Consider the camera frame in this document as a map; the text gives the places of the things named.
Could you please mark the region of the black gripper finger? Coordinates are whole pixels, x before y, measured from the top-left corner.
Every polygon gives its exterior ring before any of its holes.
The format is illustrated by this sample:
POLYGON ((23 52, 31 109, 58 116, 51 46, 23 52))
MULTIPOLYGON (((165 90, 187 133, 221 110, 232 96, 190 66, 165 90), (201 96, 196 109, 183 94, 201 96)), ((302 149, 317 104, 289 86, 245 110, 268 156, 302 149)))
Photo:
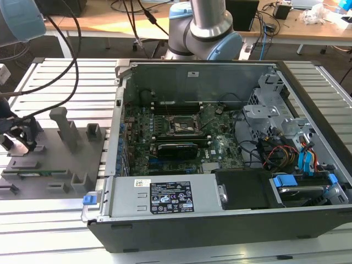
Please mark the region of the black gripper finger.
POLYGON ((9 135, 13 138, 16 137, 16 135, 10 130, 13 125, 14 125, 15 118, 1 118, 0 121, 0 134, 1 135, 9 135))
POLYGON ((17 125, 18 136, 16 137, 28 151, 33 151, 36 146, 37 122, 34 117, 21 121, 17 125))

